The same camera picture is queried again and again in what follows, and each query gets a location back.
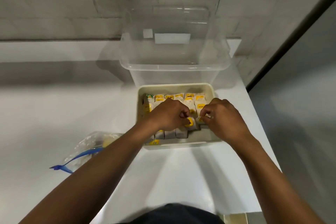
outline person's left hand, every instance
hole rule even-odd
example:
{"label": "person's left hand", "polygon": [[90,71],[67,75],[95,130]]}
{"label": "person's left hand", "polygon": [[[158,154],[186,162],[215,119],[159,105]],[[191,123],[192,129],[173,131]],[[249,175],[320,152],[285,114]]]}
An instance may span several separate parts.
{"label": "person's left hand", "polygon": [[151,111],[146,119],[150,120],[157,131],[172,131],[175,128],[188,125],[189,108],[178,100],[166,99]]}

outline white label on lid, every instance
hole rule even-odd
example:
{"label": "white label on lid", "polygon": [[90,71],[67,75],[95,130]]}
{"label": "white label on lid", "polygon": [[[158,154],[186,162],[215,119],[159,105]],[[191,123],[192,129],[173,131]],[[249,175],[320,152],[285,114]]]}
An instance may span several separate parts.
{"label": "white label on lid", "polygon": [[144,38],[153,38],[153,30],[151,28],[143,30]]}
{"label": "white label on lid", "polygon": [[155,33],[156,44],[189,44],[190,34],[157,34]]}

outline person's right hand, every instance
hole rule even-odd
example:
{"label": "person's right hand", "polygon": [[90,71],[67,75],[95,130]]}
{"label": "person's right hand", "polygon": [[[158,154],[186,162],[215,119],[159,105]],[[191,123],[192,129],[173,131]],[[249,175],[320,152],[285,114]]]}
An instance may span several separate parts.
{"label": "person's right hand", "polygon": [[226,99],[214,98],[199,115],[217,137],[231,146],[253,137],[238,110]]}

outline hand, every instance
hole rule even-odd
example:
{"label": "hand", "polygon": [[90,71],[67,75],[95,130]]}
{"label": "hand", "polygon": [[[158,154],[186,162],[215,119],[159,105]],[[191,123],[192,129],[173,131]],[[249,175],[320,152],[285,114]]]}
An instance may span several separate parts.
{"label": "hand", "polygon": [[253,137],[238,110],[226,99],[214,98],[199,115],[217,137],[231,146]]}
{"label": "hand", "polygon": [[146,118],[152,121],[157,131],[171,131],[175,128],[188,125],[190,110],[178,100],[166,99],[151,111]]}

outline cream plastic tray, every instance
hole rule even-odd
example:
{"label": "cream plastic tray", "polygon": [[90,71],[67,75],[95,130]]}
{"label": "cream plastic tray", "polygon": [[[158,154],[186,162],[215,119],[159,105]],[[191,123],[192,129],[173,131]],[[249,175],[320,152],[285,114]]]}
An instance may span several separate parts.
{"label": "cream plastic tray", "polygon": [[[208,83],[190,84],[161,84],[143,85],[138,90],[137,121],[141,119],[142,100],[145,94],[177,94],[177,93],[205,93],[207,104],[215,97],[212,86]],[[161,139],[144,145],[146,149],[178,148],[201,146],[207,143],[220,142],[221,140],[212,133],[207,126],[201,126],[201,130],[188,131],[186,139]]]}

